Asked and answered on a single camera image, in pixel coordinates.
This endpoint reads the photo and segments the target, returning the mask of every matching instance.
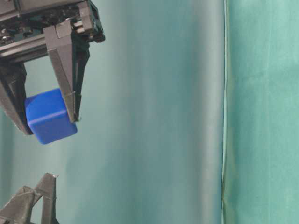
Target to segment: black plastic part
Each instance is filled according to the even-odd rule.
[[[32,224],[32,209],[43,198],[41,224],[59,224],[56,220],[56,177],[46,173],[32,189],[24,186],[0,210],[0,224]]]
[[[32,134],[27,125],[25,113],[25,80],[24,64],[0,64],[0,104],[4,112],[25,134]]]
[[[86,0],[17,0],[21,14],[36,12],[57,6],[74,4]]]
[[[76,122],[89,44],[73,33],[71,21],[45,28],[44,35],[70,121]]]
[[[14,18],[20,14],[17,4],[18,3],[13,0],[0,1],[0,22]]]

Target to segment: blue block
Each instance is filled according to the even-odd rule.
[[[60,89],[54,89],[25,100],[28,126],[42,144],[77,133],[70,122]]]

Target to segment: gripper jaw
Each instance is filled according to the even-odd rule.
[[[23,63],[0,64],[0,105],[4,113],[25,134],[32,134],[27,125],[24,102],[26,70]]]
[[[89,44],[74,33],[71,20],[47,27],[43,32],[70,121],[76,122],[84,70],[90,56]]]
[[[45,174],[32,189],[24,186],[0,210],[0,224],[33,224],[30,222],[32,209],[43,198],[41,224],[59,224],[56,220],[56,177]]]

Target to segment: teal backdrop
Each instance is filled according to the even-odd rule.
[[[78,133],[44,146],[2,113],[0,206],[50,172],[61,224],[218,224],[223,1],[93,2],[107,40],[91,44]],[[47,57],[26,68],[28,96],[58,87]]]
[[[299,2],[227,0],[225,224],[296,224]]]

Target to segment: green curtain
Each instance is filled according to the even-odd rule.
[[[43,146],[2,115],[0,206],[50,172],[62,224],[218,224],[223,1],[93,2],[107,40],[91,46],[78,133]],[[28,96],[57,88],[47,57],[26,68]]]
[[[299,2],[227,0],[225,224],[296,224]]]

